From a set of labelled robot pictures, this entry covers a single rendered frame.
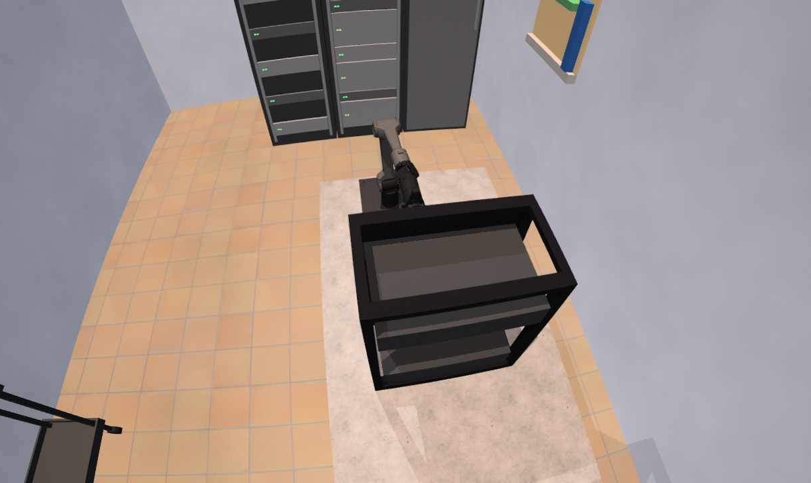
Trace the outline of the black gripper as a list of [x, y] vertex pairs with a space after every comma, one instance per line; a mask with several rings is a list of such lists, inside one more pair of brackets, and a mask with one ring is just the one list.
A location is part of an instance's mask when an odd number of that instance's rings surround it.
[[425, 205], [423, 197], [421, 195], [421, 191], [419, 190], [418, 187], [417, 189], [405, 190], [402, 196], [404, 204], [401, 205], [401, 208]]

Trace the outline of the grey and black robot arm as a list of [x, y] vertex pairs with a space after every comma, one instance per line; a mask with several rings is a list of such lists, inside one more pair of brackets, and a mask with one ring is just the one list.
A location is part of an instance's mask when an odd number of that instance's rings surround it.
[[417, 189], [419, 187], [417, 181], [419, 173], [414, 164], [409, 161], [407, 150], [401, 147], [398, 137], [401, 133], [399, 118], [374, 121], [372, 129], [375, 129], [374, 137], [380, 138], [382, 170], [377, 174], [378, 181], [376, 180], [377, 186], [380, 185], [378, 190], [382, 195], [380, 208], [386, 210], [398, 209], [399, 193], [397, 191], [401, 187], [403, 195], [403, 192], [407, 189]]

